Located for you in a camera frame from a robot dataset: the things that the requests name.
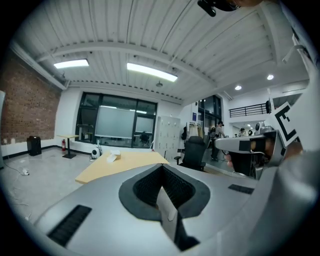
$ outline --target desk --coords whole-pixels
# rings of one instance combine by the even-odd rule
[[[95,160],[89,167],[75,178],[75,181],[86,184],[95,179],[121,173],[133,168],[152,165],[152,164],[168,164],[158,152],[123,152],[121,158],[114,162],[107,162],[110,152],[107,151]]]
[[[63,137],[63,138],[67,138],[68,141],[68,154],[63,155],[63,158],[68,158],[68,159],[72,159],[74,158],[76,155],[75,154],[70,154],[70,139],[72,138],[78,138],[79,135],[57,135],[58,137]]]

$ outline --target smoke detector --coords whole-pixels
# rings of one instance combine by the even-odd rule
[[[160,81],[155,85],[156,87],[162,87],[163,86],[163,84],[162,83],[160,83]]]

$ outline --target sign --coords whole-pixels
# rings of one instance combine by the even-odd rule
[[[287,147],[298,137],[296,130],[293,128],[292,123],[290,123],[290,119],[288,117],[289,110],[290,105],[288,102],[286,102],[272,112],[269,118],[266,120],[274,130],[279,131],[285,147]]]

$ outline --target white corrugated ceiling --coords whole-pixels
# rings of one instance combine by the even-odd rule
[[[301,60],[281,59],[292,31],[277,4],[263,3],[210,17],[196,0],[47,0],[14,40],[69,86],[108,88],[187,104],[226,90],[306,79]],[[89,67],[53,64],[86,58]],[[127,70],[127,62],[178,76],[176,82]],[[295,75],[288,77],[294,70]],[[266,82],[266,75],[276,74]],[[163,87],[156,87],[160,82]],[[242,84],[243,91],[234,92]]]

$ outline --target brick wall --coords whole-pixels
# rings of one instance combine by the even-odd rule
[[[0,69],[0,90],[5,92],[1,144],[26,142],[29,136],[41,140],[55,136],[56,112],[61,91],[10,51]]]

